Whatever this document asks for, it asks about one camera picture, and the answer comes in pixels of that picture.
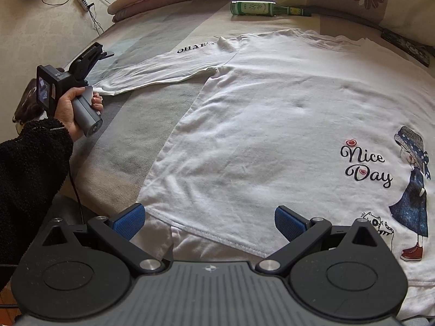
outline blue dress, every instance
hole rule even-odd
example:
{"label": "blue dress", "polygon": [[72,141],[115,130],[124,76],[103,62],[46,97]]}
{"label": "blue dress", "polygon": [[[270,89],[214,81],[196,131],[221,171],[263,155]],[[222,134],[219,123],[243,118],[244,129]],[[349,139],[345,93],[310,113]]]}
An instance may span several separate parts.
{"label": "blue dress", "polygon": [[425,187],[423,174],[415,167],[411,172],[409,184],[402,198],[395,205],[390,206],[393,218],[421,236],[428,236],[428,213],[426,211],[426,190],[420,196],[421,189]]}

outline blue gripper pad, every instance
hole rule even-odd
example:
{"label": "blue gripper pad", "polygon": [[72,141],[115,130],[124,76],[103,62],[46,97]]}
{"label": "blue gripper pad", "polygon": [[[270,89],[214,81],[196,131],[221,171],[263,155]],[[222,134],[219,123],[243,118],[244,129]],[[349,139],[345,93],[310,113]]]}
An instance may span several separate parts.
{"label": "blue gripper pad", "polygon": [[279,206],[275,210],[275,226],[288,241],[292,241],[306,232],[311,224],[286,206]]}
{"label": "blue gripper pad", "polygon": [[109,226],[127,240],[133,238],[144,224],[145,207],[140,203],[135,203],[109,219]]}

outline metal screw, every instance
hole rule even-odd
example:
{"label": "metal screw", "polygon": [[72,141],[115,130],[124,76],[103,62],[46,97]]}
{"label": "metal screw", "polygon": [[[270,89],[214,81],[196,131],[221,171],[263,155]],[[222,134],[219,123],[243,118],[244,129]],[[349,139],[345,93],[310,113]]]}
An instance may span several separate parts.
{"label": "metal screw", "polygon": [[160,266],[162,266],[162,263],[158,260],[155,260],[155,259],[146,259],[146,260],[141,261],[139,266],[142,269],[146,269],[148,271],[154,271],[154,270],[160,268]]}
{"label": "metal screw", "polygon": [[276,271],[281,267],[281,263],[275,260],[263,260],[258,265],[264,271]]}

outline red heart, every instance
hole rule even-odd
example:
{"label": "red heart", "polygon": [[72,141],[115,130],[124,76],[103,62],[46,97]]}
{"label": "red heart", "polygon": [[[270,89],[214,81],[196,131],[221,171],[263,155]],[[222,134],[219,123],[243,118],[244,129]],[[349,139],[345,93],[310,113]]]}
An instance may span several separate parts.
{"label": "red heart", "polygon": [[356,140],[354,140],[354,139],[348,139],[348,140],[346,141],[346,144],[347,144],[349,147],[354,147],[354,146],[356,146]]}

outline floor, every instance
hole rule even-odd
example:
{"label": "floor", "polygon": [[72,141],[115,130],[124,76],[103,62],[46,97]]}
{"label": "floor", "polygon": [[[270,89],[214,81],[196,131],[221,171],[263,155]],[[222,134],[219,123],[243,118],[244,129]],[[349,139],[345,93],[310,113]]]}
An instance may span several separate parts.
{"label": "floor", "polygon": [[[56,4],[66,0],[44,0]],[[94,3],[104,30],[112,25],[104,0]],[[62,67],[98,36],[77,0],[0,0],[0,142],[17,136],[12,116],[38,65]]]}

